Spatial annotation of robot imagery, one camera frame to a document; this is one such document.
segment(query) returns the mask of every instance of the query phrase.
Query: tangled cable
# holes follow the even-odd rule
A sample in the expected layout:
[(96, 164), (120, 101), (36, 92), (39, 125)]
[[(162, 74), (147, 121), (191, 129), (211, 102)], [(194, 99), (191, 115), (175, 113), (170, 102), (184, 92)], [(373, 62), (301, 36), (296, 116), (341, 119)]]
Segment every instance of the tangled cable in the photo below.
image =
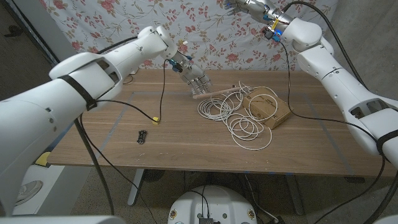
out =
[[(237, 145), (241, 146), (242, 148), (247, 149), (247, 150), (265, 149), (267, 146), (269, 146), (269, 144), (272, 141), (272, 131), (268, 127), (267, 128), (270, 133), (270, 139), (269, 139), (269, 142), (265, 146), (257, 147), (257, 148), (246, 147), (246, 146), (243, 146), (240, 143), (238, 143), (236, 138), (238, 138), (242, 141), (252, 141), (252, 140), (256, 139), (258, 137), (258, 135), (265, 130), (264, 125), (261, 124), (260, 121), (269, 119), (276, 113), (276, 111), (278, 109), (278, 102), (276, 101), (276, 99), (272, 95), (259, 94), (259, 95), (256, 95), (255, 97), (251, 98), (250, 102), (249, 102), (248, 109), (246, 109), (246, 108), (244, 109), (247, 115), (235, 113), (235, 111), (240, 109), (240, 107), (242, 106), (242, 101), (243, 101), (244, 95), (249, 94), (250, 92), (252, 92), (253, 90), (255, 90), (257, 88), (267, 88), (271, 92), (273, 92), (273, 94), (275, 94), (275, 96), (277, 96), (277, 95), (273, 90), (271, 90), (270, 88), (265, 87), (265, 86), (250, 87), (250, 86), (246, 86), (245, 84), (243, 84), (239, 81), (239, 87), (240, 87), (240, 89), (237, 92), (230, 93), (229, 95), (222, 94), (222, 96), (224, 96), (225, 99), (211, 97), (210, 99), (203, 100), (198, 105), (198, 112), (204, 118), (207, 118), (207, 119), (210, 119), (213, 121), (222, 121), (228, 128), (228, 131), (231, 133), (233, 141)], [(239, 103), (234, 102), (231, 99), (231, 98), (233, 98), (233, 96), (239, 101)], [(251, 110), (250, 110), (251, 103), (252, 103), (253, 99), (257, 98), (258, 96), (269, 96), (275, 101), (275, 111), (270, 116), (268, 116), (266, 118), (257, 119), (251, 113)], [(213, 107), (219, 109), (220, 113), (211, 114), (210, 111)], [(232, 119), (230, 122), (228, 122), (228, 119), (232, 116), (239, 116), (239, 117)]]

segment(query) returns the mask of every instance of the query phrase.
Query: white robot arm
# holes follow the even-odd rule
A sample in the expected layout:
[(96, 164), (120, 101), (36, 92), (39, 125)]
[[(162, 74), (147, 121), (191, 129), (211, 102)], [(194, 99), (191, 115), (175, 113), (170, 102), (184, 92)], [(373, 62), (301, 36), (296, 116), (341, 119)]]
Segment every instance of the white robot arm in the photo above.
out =
[(291, 18), (270, 0), (224, 1), (228, 14), (246, 12), (267, 25), (264, 36), (269, 40), (292, 42), (298, 52), (300, 68), (318, 79), (338, 105), (357, 143), (368, 153), (384, 154), (398, 168), (398, 101), (371, 93), (334, 58), (333, 47), (322, 37), (321, 28), (299, 18)]
[(208, 92), (206, 73), (185, 59), (163, 27), (146, 27), (138, 39), (105, 55), (81, 53), (55, 66), (51, 82), (0, 102), (0, 215), (11, 215), (27, 168), (75, 118), (98, 110), (144, 60), (160, 55), (193, 94)]

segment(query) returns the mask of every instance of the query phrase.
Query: small brown box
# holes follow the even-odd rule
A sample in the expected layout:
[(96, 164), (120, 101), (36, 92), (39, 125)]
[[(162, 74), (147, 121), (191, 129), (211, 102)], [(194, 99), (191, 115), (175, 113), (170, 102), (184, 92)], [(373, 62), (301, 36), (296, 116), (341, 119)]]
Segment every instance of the small brown box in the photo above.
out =
[[(282, 122), (284, 122), (292, 113), (289, 110), (289, 106), (287, 103), (283, 100), (281, 100), (279, 97), (275, 96), (273, 92), (268, 90), (267, 88), (258, 88), (254, 90), (252, 93), (247, 94), (243, 98), (243, 106), (249, 110), (249, 102), (252, 98), (254, 98), (257, 95), (261, 94), (267, 94), (273, 96), (276, 101), (278, 102), (278, 109), (275, 112), (274, 115), (272, 115), (271, 118), (266, 119), (263, 122), (266, 126), (268, 126), (271, 129), (274, 129), (276, 126), (280, 125)], [(272, 113), (274, 113), (276, 108), (275, 100), (272, 99), (269, 96), (257, 96), (255, 99), (252, 100), (250, 104), (250, 110), (253, 116), (255, 116), (257, 119), (263, 119), (269, 117)]]

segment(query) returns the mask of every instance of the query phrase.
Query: table surface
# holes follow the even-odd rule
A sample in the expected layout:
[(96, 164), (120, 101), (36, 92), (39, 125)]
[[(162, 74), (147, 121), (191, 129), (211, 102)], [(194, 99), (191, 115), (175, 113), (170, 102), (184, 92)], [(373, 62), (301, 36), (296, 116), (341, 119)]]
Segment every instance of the table surface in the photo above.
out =
[[(287, 101), (287, 73), (268, 71), (209, 70), (213, 90), (237, 85), (268, 86)], [(132, 103), (149, 116), (159, 116), (163, 70), (139, 70), (117, 100)], [(262, 172), (269, 174), (376, 176), (381, 157), (365, 153), (345, 124), (291, 116), (272, 131), (270, 146), (245, 150), (234, 143), (222, 122), (201, 117), (200, 100), (189, 95), (188, 86), (173, 71), (166, 71), (162, 121), (158, 125), (138, 111), (108, 103), (101, 111), (85, 113), (83, 123), (91, 140), (116, 166), (201, 170), (217, 172)], [(320, 82), (302, 72), (292, 72), (291, 105), (305, 116), (343, 120)], [(138, 131), (147, 130), (144, 144), (137, 144)], [(248, 146), (269, 141), (264, 131)], [(108, 166), (98, 158), (99, 164)], [(74, 126), (49, 157), (55, 165), (92, 166)], [(384, 176), (394, 176), (386, 164)]]

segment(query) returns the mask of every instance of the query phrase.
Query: floral fabric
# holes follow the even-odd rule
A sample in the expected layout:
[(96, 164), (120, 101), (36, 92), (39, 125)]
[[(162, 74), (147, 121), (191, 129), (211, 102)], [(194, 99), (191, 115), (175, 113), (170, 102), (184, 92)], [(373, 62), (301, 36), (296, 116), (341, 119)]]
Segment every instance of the floral fabric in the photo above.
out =
[[(97, 52), (135, 36), (147, 26), (163, 26), (178, 45), (203, 69), (287, 70), (282, 46), (262, 36), (264, 25), (239, 13), (227, 16), (222, 0), (38, 0), (77, 52)], [(272, 0), (283, 8), (290, 0)], [(338, 0), (306, 0), (331, 19)], [(312, 9), (294, 5), (288, 13), (327, 28)], [(298, 70), (290, 44), (289, 62)], [(141, 68), (162, 68), (160, 57)]]

